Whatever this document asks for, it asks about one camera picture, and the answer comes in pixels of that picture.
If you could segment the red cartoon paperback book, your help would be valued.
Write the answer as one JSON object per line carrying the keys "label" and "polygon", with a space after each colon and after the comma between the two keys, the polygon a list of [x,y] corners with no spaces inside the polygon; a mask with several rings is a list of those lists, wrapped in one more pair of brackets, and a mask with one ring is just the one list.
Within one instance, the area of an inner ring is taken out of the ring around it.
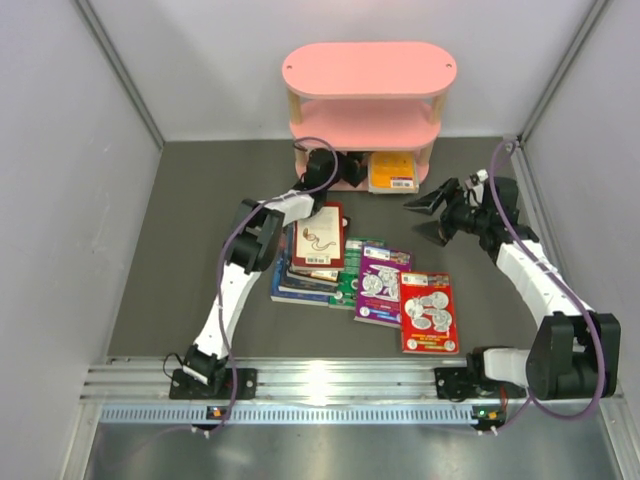
{"label": "red cartoon paperback book", "polygon": [[450,275],[404,272],[399,285],[402,352],[458,354],[460,342]]}

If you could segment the orange yellow paperback book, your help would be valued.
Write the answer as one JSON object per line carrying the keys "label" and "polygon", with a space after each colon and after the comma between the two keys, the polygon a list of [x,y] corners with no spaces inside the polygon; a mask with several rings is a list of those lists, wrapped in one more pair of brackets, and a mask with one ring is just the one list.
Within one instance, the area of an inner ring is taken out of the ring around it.
{"label": "orange yellow paperback book", "polygon": [[368,159],[368,192],[374,194],[413,194],[419,189],[414,154],[374,152]]}

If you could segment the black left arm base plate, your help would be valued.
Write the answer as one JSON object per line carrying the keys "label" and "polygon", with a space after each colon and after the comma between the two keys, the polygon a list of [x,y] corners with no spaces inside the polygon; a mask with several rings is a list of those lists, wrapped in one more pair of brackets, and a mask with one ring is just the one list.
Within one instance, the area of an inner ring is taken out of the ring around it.
{"label": "black left arm base plate", "polygon": [[182,369],[172,374],[169,398],[172,400],[230,400],[233,386],[236,385],[237,400],[252,400],[256,396],[258,371],[253,368],[238,368],[237,382],[233,382],[232,370],[225,369],[222,386],[215,391],[212,386],[204,385],[192,378]]}

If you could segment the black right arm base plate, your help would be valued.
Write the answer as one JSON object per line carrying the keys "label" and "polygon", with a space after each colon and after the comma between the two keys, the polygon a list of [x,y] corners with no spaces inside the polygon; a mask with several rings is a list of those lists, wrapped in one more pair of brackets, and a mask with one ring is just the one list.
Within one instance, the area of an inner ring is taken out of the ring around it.
{"label": "black right arm base plate", "polygon": [[434,369],[436,395],[439,400],[461,403],[471,399],[499,399],[500,384],[482,380],[466,367]]}

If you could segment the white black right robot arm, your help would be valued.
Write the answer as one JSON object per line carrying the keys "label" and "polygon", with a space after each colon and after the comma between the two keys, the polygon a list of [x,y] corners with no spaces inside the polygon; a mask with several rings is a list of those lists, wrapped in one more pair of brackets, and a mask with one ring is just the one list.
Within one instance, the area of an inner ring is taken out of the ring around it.
{"label": "white black right robot arm", "polygon": [[415,230],[437,245],[458,232],[477,236],[536,322],[530,348],[478,347],[467,356],[469,372],[477,381],[526,389],[538,400],[610,397],[617,387],[620,323],[569,289],[533,229],[520,224],[518,200],[515,180],[480,170],[465,182],[450,178],[404,205],[432,216]]}

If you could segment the purple cartoon paperback book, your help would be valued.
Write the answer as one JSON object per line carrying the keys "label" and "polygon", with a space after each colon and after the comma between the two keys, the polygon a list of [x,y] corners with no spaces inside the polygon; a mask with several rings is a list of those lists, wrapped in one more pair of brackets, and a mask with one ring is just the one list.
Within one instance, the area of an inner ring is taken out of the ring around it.
{"label": "purple cartoon paperback book", "polygon": [[412,270],[406,251],[365,243],[362,248],[354,320],[401,327],[400,276]]}

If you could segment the dark red cream book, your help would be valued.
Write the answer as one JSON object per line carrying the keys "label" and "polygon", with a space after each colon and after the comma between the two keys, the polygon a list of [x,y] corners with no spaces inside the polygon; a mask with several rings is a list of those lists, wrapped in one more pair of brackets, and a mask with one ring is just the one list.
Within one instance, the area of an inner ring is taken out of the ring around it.
{"label": "dark red cream book", "polygon": [[343,205],[328,202],[293,224],[292,266],[300,271],[342,271],[345,266]]}

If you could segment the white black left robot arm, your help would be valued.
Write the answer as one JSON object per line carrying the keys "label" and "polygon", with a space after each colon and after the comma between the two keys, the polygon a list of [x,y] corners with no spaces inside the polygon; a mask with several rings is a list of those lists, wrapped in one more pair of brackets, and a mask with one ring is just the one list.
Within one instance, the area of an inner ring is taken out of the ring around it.
{"label": "white black left robot arm", "polygon": [[276,257],[283,229],[318,213],[334,184],[343,180],[356,186],[364,180],[362,153],[342,153],[320,138],[310,140],[314,147],[294,144],[298,153],[308,157],[301,178],[270,199],[243,200],[223,243],[216,266],[215,299],[182,363],[186,375],[214,392],[237,378],[231,352],[233,333],[251,289]]}

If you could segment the black Treehouse paperback book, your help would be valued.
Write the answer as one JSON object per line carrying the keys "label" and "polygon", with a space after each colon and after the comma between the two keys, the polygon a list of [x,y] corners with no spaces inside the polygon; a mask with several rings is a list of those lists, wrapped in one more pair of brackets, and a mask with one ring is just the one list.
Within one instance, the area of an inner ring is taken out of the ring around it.
{"label": "black Treehouse paperback book", "polygon": [[293,266],[287,270],[287,275],[300,280],[308,280],[324,284],[337,284],[339,271],[335,270],[300,270]]}

